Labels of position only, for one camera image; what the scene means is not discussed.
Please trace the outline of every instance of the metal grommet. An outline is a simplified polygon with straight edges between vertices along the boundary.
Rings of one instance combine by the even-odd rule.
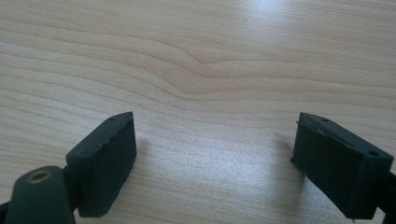
[[[34,174],[31,174],[29,178],[27,178],[27,182],[31,184],[40,183],[46,179],[48,179],[51,175],[51,172],[48,170],[37,171]]]

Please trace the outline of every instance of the black plastic part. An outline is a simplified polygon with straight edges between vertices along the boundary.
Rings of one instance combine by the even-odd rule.
[[[105,120],[67,155],[67,176],[77,179],[81,217],[107,213],[128,178],[136,157],[132,112]]]
[[[331,120],[301,113],[291,161],[346,217],[371,219],[393,157]]]
[[[378,207],[387,216],[384,223],[396,224],[396,175],[389,173],[388,178],[380,184],[378,191]]]
[[[75,223],[100,217],[119,195],[134,165],[136,141],[132,112],[111,117],[66,156],[67,165],[42,167],[21,176],[10,203],[0,205],[0,224]]]
[[[14,185],[6,223],[75,223],[62,169],[46,166],[21,176]]]
[[[0,224],[6,223],[9,202],[0,205]]]

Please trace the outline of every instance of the hole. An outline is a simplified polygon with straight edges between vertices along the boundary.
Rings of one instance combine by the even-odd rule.
[[[374,151],[369,151],[369,155],[378,156],[378,153],[376,153],[376,152],[374,152]]]
[[[27,182],[31,184],[40,183],[50,177],[51,172],[44,170],[44,171],[37,171],[34,174],[30,175],[27,179]]]

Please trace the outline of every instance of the wooden table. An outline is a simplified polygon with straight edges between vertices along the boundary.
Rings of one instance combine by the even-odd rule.
[[[133,111],[130,178],[78,223],[352,223],[290,163],[295,120],[396,156],[395,72],[394,1],[1,1],[0,202]]]

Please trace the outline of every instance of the wood grain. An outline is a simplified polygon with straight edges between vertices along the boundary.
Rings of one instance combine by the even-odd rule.
[[[395,11],[385,0],[2,0],[0,202],[20,175],[64,166],[102,120],[132,110],[131,176],[107,216],[78,223],[351,223],[290,164],[294,121],[333,119],[396,156]]]

